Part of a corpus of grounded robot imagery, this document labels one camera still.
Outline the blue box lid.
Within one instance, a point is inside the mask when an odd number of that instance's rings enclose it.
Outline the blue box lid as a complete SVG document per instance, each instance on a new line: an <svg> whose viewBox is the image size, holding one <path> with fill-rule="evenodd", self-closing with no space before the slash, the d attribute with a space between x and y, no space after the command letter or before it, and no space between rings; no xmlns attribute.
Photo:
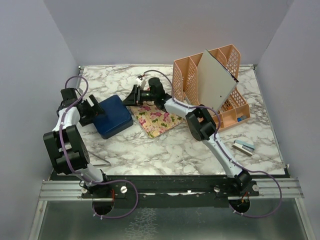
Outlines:
<svg viewBox="0 0 320 240"><path fill-rule="evenodd" d="M126 106L123 105L122 100L118 95L113 95L100 102L100 105L105 111L105 114L98 115L93 119L93 124L99 133L99 128L108 121L115 122L127 121L132 118L131 113Z"/></svg>

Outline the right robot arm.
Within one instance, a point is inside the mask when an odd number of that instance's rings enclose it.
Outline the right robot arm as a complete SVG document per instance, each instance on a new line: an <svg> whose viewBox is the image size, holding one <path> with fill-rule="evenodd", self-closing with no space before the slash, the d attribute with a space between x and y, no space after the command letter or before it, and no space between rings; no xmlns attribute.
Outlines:
<svg viewBox="0 0 320 240"><path fill-rule="evenodd" d="M137 107L145 102L153 102L159 110L185 119L193 138L206 145L223 167L228 181L227 191L236 196L246 192L252 177L222 143L218 127L209 113L210 108L176 100L165 92L157 77L150 78L148 83L149 90L144 90L142 86L135 84L130 94L122 101L123 105Z"/></svg>

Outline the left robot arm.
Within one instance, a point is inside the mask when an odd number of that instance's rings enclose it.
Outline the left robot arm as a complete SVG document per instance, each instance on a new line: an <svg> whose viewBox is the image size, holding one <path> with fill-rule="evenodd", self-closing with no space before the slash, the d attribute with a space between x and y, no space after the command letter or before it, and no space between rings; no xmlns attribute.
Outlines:
<svg viewBox="0 0 320 240"><path fill-rule="evenodd" d="M89 99L93 105L82 99L68 108L76 97L64 97L57 109L58 122L43 135L43 141L56 173L78 177L87 192L103 198L110 193L111 186L106 182L106 174L90 163L89 152L77 128L77 124L84 127L104 113L93 95Z"/></svg>

